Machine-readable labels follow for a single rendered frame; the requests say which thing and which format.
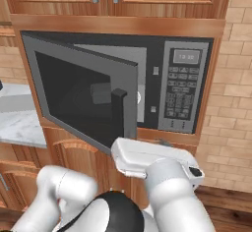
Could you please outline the grey microwave door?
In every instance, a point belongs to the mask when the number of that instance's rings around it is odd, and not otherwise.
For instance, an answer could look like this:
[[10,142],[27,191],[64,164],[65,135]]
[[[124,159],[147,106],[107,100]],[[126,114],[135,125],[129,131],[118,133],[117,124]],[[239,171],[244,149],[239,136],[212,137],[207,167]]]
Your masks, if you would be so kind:
[[22,40],[42,115],[99,150],[114,136],[111,92],[124,97],[124,136],[137,137],[138,64],[24,31]]

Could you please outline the black and grey microwave oven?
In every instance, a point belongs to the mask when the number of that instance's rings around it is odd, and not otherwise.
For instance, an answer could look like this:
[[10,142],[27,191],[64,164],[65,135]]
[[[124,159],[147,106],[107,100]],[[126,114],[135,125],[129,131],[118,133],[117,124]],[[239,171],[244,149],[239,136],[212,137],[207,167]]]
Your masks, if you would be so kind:
[[28,31],[138,64],[137,130],[192,134],[213,42],[204,37]]

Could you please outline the wooden counter cabinet run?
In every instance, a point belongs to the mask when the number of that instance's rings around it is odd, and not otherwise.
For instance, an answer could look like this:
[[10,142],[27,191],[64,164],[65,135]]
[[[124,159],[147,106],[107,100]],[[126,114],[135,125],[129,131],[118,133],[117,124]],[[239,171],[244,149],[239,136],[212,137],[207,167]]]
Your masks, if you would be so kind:
[[10,187],[0,181],[0,206],[14,210],[28,207],[37,192],[39,170],[53,163],[48,148],[0,143],[0,173]]

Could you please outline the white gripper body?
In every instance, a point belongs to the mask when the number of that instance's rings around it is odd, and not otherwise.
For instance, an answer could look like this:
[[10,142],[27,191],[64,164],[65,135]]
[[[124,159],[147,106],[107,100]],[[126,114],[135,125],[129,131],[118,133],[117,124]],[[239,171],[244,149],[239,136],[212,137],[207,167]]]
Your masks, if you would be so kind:
[[174,159],[182,165],[196,167],[195,157],[187,150],[118,138],[111,147],[116,169],[127,177],[144,179],[146,168],[160,159]]

